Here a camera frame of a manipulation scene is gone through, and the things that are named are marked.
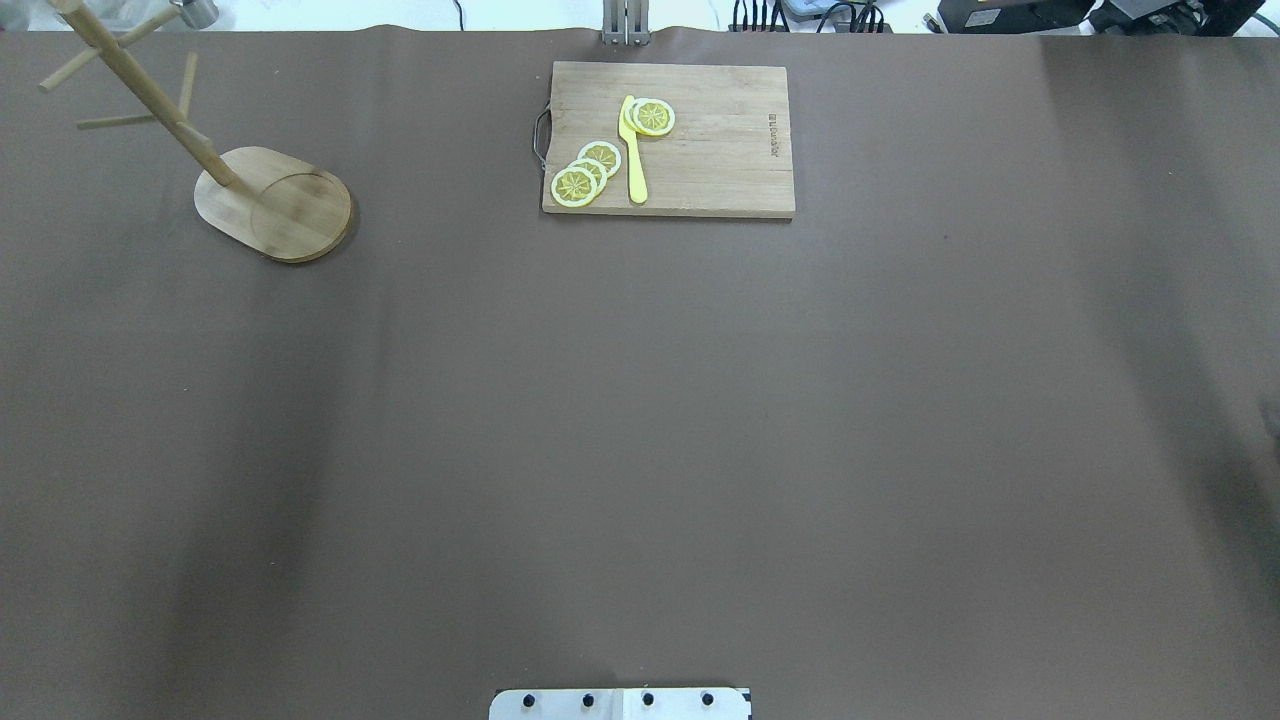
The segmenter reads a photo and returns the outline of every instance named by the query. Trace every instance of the wooden base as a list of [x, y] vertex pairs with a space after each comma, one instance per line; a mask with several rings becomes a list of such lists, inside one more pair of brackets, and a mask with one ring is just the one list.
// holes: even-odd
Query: wooden base
[[334, 174], [266, 147], [237, 147], [223, 160], [238, 178], [196, 181], [196, 211], [209, 224], [282, 263], [305, 263], [347, 234], [352, 201]]

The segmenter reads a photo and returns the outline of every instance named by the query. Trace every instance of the white floor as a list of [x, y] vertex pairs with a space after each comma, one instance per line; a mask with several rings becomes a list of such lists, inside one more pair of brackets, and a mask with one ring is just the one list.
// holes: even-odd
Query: white floor
[[[168, 0], [86, 0], [113, 29], [127, 29], [160, 10]], [[211, 29], [228, 31], [349, 31], [378, 24], [413, 29], [457, 29], [453, 0], [215, 0], [221, 18]], [[460, 0], [468, 31], [599, 28], [602, 0]], [[672, 26], [727, 29], [732, 0], [650, 0], [652, 29]], [[922, 18], [937, 15], [937, 0], [879, 0], [893, 32], [928, 32]], [[1280, 1], [1262, 13], [1280, 18]], [[0, 26], [9, 29], [65, 29], [45, 0], [0, 0]], [[815, 22], [792, 23], [792, 29], [813, 31]], [[173, 22], [165, 29], [183, 29]], [[1092, 29], [1084, 24], [1082, 33]], [[1275, 37], [1249, 20], [1240, 36]]]

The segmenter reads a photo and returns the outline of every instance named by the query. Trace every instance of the white surface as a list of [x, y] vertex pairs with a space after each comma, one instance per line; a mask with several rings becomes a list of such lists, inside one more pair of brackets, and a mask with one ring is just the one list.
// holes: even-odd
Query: white surface
[[[751, 703], [735, 688], [607, 688], [607, 689], [527, 689], [503, 691], [489, 703], [489, 720], [749, 720]], [[582, 706], [591, 693], [595, 705]], [[645, 693], [653, 705], [644, 705]], [[712, 705], [704, 705], [710, 693]], [[525, 696], [534, 706], [525, 707]]]
[[[104, 13], [113, 29], [125, 29], [159, 12], [168, 0], [87, 0]], [[460, 0], [468, 31], [556, 29], [564, 27], [599, 28], [603, 19], [602, 0]], [[234, 31], [349, 31], [379, 24], [397, 24], [413, 29], [458, 28], [453, 0], [218, 0], [223, 17], [210, 29]], [[650, 29], [672, 26], [701, 29], [728, 29], [733, 0], [650, 0]], [[937, 0], [881, 0], [879, 6], [893, 32], [928, 32], [924, 13], [937, 17]], [[31, 29], [65, 29], [45, 0], [3, 0], [0, 8], [8, 17], [24, 14]], [[1262, 13], [1272, 19], [1280, 12], [1268, 3]], [[847, 12], [838, 10], [844, 19]], [[792, 31], [813, 31], [817, 22], [792, 22]], [[165, 26], [182, 31], [180, 20]], [[1085, 33], [1091, 28], [1085, 27]], [[1275, 37], [1266, 26], [1249, 20], [1239, 36]]]

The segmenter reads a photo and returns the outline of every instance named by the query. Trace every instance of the yellow knife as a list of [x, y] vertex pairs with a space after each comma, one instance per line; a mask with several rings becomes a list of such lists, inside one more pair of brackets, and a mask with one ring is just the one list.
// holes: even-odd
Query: yellow knife
[[640, 167], [640, 143], [636, 141], [636, 131], [627, 124], [627, 110], [635, 102], [634, 95], [627, 95], [622, 100], [622, 109], [618, 110], [618, 137], [627, 143], [627, 190], [631, 191], [631, 201], [644, 205], [649, 200], [649, 184], [644, 182], [644, 168]]

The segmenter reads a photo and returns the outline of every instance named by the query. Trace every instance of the wooden mug tree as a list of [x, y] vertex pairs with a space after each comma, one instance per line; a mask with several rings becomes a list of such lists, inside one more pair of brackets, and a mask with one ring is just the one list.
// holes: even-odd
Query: wooden mug tree
[[49, 92], [93, 58], [142, 101], [146, 115], [81, 120], [82, 129], [157, 120], [205, 169], [196, 181], [196, 210], [209, 224], [283, 263], [303, 263], [333, 250], [351, 225], [347, 186], [332, 173], [266, 147], [238, 147], [219, 155], [214, 143], [189, 122], [196, 58], [187, 56], [178, 104], [160, 90], [124, 47], [178, 17], [175, 0], [156, 17], [120, 37], [113, 36], [83, 0], [49, 0], [90, 46], [40, 83]]

